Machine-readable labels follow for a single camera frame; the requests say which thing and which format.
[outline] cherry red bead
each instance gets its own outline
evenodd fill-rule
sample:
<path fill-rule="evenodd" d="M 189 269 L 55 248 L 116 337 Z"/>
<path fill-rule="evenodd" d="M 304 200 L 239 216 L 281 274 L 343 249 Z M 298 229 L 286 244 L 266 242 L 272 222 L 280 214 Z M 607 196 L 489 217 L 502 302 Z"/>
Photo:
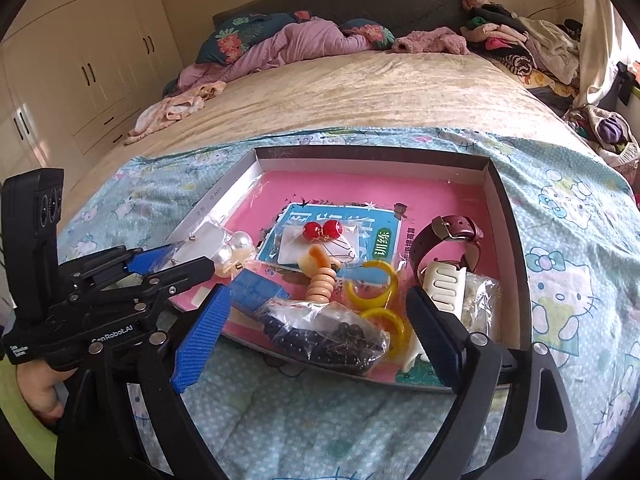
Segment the cherry red bead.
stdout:
<path fill-rule="evenodd" d="M 318 222 L 307 222 L 302 228 L 302 235 L 310 242 L 322 238 L 322 226 Z"/>
<path fill-rule="evenodd" d="M 330 240 L 337 240 L 342 234 L 342 224 L 337 220 L 327 220 L 322 226 L 322 233 Z"/>

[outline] human hand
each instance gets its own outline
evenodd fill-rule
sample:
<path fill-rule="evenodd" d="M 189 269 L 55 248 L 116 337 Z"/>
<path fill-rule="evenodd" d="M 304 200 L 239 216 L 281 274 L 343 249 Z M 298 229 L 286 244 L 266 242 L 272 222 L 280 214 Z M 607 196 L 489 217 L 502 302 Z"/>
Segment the human hand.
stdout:
<path fill-rule="evenodd" d="M 67 380 L 76 370 L 57 372 L 42 359 L 17 366 L 15 377 L 22 398 L 45 425 L 56 422 L 64 412 L 54 384 Z"/>

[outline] wardrobe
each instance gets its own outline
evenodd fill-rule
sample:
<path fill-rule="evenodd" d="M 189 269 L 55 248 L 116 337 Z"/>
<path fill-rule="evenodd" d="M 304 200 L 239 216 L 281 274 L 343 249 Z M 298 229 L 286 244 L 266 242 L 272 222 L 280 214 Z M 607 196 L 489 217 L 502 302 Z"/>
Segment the wardrobe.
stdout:
<path fill-rule="evenodd" d="M 0 57 L 0 179 L 64 168 L 65 190 L 182 69 L 162 0 L 28 0 Z"/>

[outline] pearl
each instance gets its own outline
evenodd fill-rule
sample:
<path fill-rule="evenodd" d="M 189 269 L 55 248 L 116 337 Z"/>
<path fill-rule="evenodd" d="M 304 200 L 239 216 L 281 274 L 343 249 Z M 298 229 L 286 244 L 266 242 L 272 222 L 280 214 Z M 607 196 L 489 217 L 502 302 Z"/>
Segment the pearl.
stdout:
<path fill-rule="evenodd" d="M 213 253 L 211 260 L 216 268 L 217 276 L 220 278 L 227 278 L 230 275 L 228 268 L 234 260 L 234 254 L 231 247 L 226 244 L 221 245 L 218 250 Z"/>
<path fill-rule="evenodd" d="M 255 253 L 254 241 L 244 231 L 233 233 L 228 245 L 234 253 L 235 260 L 244 260 Z"/>

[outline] floral pillow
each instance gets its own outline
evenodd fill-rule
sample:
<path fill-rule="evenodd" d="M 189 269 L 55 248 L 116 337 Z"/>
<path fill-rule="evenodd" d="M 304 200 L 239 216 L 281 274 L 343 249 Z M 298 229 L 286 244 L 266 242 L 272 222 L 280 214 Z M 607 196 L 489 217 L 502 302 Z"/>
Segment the floral pillow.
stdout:
<path fill-rule="evenodd" d="M 275 14 L 242 14 L 220 24 L 200 47 L 196 63 L 232 64 L 252 46 L 274 36 L 289 23 L 311 19 L 308 10 Z"/>
<path fill-rule="evenodd" d="M 388 28 L 371 20 L 366 20 L 365 18 L 349 20 L 340 26 L 340 30 L 345 36 L 352 36 L 353 34 L 363 35 L 373 43 L 375 50 L 388 50 L 396 40 Z"/>

